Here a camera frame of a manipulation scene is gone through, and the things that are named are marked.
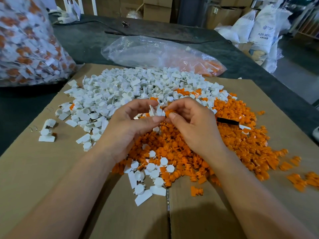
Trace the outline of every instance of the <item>person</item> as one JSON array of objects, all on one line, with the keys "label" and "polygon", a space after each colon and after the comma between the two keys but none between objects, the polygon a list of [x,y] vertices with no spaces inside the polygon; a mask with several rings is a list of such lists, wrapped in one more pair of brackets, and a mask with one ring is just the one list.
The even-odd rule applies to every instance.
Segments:
[{"label": "person", "polygon": [[[5,238],[78,238],[115,163],[127,156],[134,139],[165,120],[133,120],[157,104],[136,99],[117,109],[96,145]],[[177,113],[170,113],[166,121],[216,173],[248,238],[315,238],[224,145],[212,111],[189,97],[167,109]]]}]

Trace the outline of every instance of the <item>gray floor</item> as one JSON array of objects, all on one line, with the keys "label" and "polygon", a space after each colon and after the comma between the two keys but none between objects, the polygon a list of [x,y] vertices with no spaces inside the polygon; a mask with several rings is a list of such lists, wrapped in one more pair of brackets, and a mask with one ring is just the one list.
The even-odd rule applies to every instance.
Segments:
[{"label": "gray floor", "polygon": [[273,76],[308,103],[316,104],[319,100],[319,52],[296,45],[293,40],[283,40],[279,46],[284,57],[278,60]]}]

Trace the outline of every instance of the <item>person's right hand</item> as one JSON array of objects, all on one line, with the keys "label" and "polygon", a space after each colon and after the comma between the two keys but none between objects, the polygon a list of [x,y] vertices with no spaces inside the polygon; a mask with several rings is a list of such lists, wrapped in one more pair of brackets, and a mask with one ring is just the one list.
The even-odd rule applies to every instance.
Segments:
[{"label": "person's right hand", "polygon": [[185,97],[172,102],[165,110],[171,112],[167,122],[172,122],[181,132],[187,145],[203,158],[227,151],[217,128],[214,112]]}]

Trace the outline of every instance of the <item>transparent plastic bag with orange parts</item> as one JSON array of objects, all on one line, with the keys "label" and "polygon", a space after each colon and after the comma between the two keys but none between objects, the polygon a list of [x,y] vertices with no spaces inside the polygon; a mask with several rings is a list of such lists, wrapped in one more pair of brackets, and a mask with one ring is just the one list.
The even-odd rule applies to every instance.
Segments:
[{"label": "transparent plastic bag with orange parts", "polygon": [[107,60],[127,67],[171,67],[203,76],[219,76],[226,71],[221,62],[203,52],[146,36],[121,37],[102,48],[101,54]]},{"label": "transparent plastic bag with orange parts", "polygon": [[0,0],[0,87],[57,83],[78,68],[40,0]]}]

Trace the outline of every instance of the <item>pile of white plastic parts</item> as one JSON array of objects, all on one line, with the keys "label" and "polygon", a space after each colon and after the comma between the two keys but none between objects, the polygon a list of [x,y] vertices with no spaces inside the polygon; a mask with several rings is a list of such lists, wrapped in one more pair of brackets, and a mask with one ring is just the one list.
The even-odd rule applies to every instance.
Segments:
[{"label": "pile of white plastic parts", "polygon": [[[84,76],[82,80],[83,88],[79,88],[75,80],[68,84],[71,89],[64,93],[73,97],[74,101],[73,103],[61,104],[61,108],[56,111],[55,115],[60,120],[65,120],[71,115],[71,119],[67,120],[66,123],[72,127],[79,125],[84,129],[86,134],[76,140],[78,144],[83,144],[84,151],[91,149],[100,139],[108,125],[108,120],[116,109],[133,99],[158,98],[159,105],[155,109],[150,107],[149,114],[150,116],[165,116],[160,107],[166,107],[168,102],[184,97],[176,91],[178,88],[184,88],[184,91],[189,92],[199,88],[202,89],[201,95],[195,97],[195,95],[190,94],[189,96],[207,106],[214,113],[217,112],[212,109],[214,100],[219,99],[227,102],[229,95],[226,90],[220,92],[224,88],[222,85],[205,81],[205,78],[198,74],[179,72],[176,68],[106,69],[99,76],[92,75],[90,78]],[[145,114],[139,114],[134,119],[138,119],[140,116],[145,116]],[[54,124],[53,119],[46,121],[39,141],[54,141],[55,137],[52,136],[52,130],[47,128],[53,127]],[[158,127],[154,128],[154,131],[160,133]],[[149,155],[150,158],[156,156],[154,151],[150,151]],[[164,181],[159,177],[159,167],[165,166],[169,173],[173,173],[175,168],[173,165],[167,165],[168,160],[164,157],[160,162],[159,166],[149,163],[144,171],[137,170],[138,161],[133,161],[130,167],[125,167],[124,173],[128,174],[131,187],[135,189],[134,193],[137,195],[135,199],[137,205],[146,201],[153,194],[166,195],[166,189],[163,188]],[[145,190],[145,185],[137,183],[143,182],[145,175],[149,175],[154,181],[154,186],[151,186],[149,190]]]}]

